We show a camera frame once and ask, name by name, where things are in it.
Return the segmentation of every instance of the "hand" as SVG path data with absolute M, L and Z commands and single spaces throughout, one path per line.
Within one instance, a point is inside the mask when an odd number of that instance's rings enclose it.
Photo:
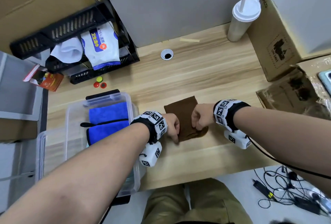
M 173 142 L 178 143 L 179 134 L 179 120 L 174 113 L 162 114 L 168 125 L 168 136 L 172 138 Z
M 202 130 L 215 122 L 213 108 L 215 104 L 197 104 L 192 112 L 192 127 Z

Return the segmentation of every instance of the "forearm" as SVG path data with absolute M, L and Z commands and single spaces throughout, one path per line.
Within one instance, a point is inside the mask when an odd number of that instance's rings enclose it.
M 0 222 L 97 223 L 148 139 L 148 128 L 136 123 L 95 143 L 37 183 Z
M 276 159 L 331 176 L 331 121 L 256 107 L 238 110 L 233 121 Z M 330 180 L 300 174 L 330 194 Z

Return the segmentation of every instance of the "white cup lid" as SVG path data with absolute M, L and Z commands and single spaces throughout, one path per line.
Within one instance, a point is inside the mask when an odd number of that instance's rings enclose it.
M 233 16 L 242 22 L 251 22 L 257 19 L 261 13 L 260 0 L 246 0 L 242 12 L 239 12 L 241 0 L 232 9 Z

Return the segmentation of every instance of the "wet wipes package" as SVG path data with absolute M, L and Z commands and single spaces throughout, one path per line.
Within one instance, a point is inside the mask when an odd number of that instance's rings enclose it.
M 86 57 L 94 70 L 105 66 L 119 65 L 118 38 L 107 22 L 81 34 Z

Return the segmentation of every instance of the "plastic cup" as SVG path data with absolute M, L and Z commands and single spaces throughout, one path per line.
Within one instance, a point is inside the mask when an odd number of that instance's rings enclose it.
M 261 13 L 260 0 L 245 0 L 243 11 L 240 12 L 241 0 L 232 9 L 232 20 L 227 38 L 230 42 L 237 42 L 248 27 Z

